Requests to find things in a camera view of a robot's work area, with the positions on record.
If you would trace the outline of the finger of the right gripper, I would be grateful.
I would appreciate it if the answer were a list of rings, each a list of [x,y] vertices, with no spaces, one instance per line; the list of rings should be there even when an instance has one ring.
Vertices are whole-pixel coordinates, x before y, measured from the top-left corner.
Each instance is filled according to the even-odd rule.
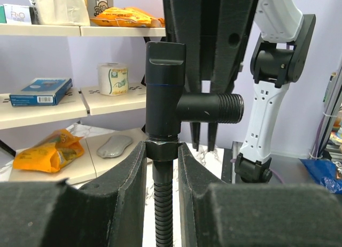
[[[216,69],[217,32],[221,0],[163,0],[168,42],[186,45],[185,90],[177,106],[182,121],[191,125],[192,146],[199,148],[200,124],[207,122],[208,150],[215,147],[218,105],[203,94],[202,82],[210,92],[222,91],[222,74]]]
[[[258,0],[201,0],[200,76],[210,92],[234,89]]]

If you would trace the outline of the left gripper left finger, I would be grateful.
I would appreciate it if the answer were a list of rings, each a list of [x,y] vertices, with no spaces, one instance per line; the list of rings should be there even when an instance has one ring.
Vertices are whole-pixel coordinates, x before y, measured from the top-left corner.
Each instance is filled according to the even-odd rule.
[[[1,246],[141,246],[146,147],[76,189],[65,180],[1,183]]]

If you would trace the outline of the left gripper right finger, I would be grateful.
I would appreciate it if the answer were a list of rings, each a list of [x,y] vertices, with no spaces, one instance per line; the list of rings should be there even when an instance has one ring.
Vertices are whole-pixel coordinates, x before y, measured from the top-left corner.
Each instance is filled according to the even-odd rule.
[[[178,148],[183,246],[341,246],[341,203],[316,184],[228,184]]]

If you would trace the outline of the black T-shaped fitting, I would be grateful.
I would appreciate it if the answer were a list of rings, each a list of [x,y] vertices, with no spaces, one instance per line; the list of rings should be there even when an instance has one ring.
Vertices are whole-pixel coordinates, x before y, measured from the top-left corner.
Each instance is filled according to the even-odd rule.
[[[181,123],[237,124],[244,114],[239,94],[186,94],[186,46],[148,42],[146,45],[146,133],[154,141],[173,141]]]

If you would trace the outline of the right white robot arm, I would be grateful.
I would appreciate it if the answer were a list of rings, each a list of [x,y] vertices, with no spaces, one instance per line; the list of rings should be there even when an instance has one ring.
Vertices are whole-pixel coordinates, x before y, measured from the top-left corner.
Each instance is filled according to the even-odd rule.
[[[281,102],[299,80],[316,23],[293,0],[163,0],[166,39],[186,45],[185,92],[229,94],[253,24],[260,29],[250,70],[254,101],[235,173],[246,183],[271,179],[270,142]]]

